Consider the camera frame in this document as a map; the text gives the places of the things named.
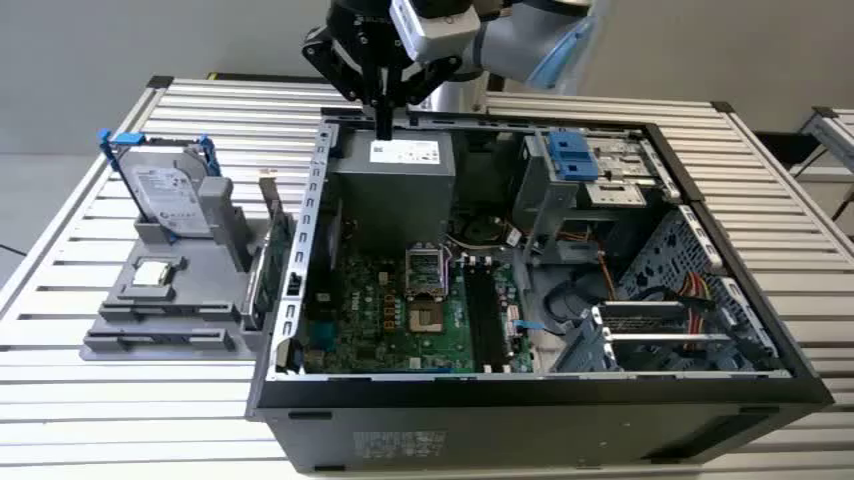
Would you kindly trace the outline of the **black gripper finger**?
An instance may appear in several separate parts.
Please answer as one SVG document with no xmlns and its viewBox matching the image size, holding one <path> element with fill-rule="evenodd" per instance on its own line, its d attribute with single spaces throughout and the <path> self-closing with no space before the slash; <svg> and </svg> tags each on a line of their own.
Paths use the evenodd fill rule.
<svg viewBox="0 0 854 480">
<path fill-rule="evenodd" d="M 403 79 L 405 65 L 394 61 L 387 69 L 383 95 L 383 139 L 393 139 L 395 110 L 419 104 L 447 81 L 462 66 L 460 56 L 449 56 L 427 62 L 422 69 Z"/>
<path fill-rule="evenodd" d="M 306 35 L 302 53 L 306 60 L 350 101 L 359 101 L 373 111 L 378 140 L 385 139 L 385 92 L 382 67 L 370 52 L 369 38 L 357 38 L 355 68 L 335 49 L 335 38 L 329 28 L 314 28 Z"/>
</svg>

